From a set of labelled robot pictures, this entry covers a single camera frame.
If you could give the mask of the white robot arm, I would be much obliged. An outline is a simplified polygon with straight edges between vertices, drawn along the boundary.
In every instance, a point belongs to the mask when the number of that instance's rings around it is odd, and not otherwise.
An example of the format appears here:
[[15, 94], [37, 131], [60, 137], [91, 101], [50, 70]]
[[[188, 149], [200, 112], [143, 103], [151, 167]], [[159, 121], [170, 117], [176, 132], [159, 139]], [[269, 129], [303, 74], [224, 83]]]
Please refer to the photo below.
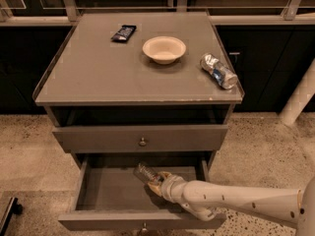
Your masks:
[[296, 229], [295, 236], [315, 236], [315, 178], [304, 191], [185, 181], [165, 171], [154, 173], [147, 184], [158, 196], [202, 221], [215, 217], [215, 207], [225, 207], [291, 226]]

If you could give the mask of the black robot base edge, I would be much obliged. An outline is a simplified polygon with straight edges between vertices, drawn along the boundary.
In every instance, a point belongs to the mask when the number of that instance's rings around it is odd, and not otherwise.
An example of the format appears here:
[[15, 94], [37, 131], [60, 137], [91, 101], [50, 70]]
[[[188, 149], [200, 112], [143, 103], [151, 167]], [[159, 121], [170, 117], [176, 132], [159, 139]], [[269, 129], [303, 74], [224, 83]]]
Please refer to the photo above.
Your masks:
[[0, 236], [5, 236], [6, 230], [9, 226], [12, 215], [21, 215], [23, 213], [23, 206], [19, 203], [19, 199], [12, 197], [4, 211], [0, 221]]

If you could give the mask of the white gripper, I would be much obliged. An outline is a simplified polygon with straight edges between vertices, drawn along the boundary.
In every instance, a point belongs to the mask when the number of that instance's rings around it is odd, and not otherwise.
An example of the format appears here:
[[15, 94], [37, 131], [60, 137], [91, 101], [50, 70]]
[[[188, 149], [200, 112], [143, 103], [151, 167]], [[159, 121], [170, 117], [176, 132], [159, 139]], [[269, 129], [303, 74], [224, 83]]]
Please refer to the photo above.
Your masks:
[[163, 182], [160, 184], [148, 183], [149, 188], [159, 197], [163, 196], [167, 201], [175, 204], [183, 204], [183, 191], [187, 182], [178, 175], [171, 175], [170, 172], [161, 171], [158, 174]]

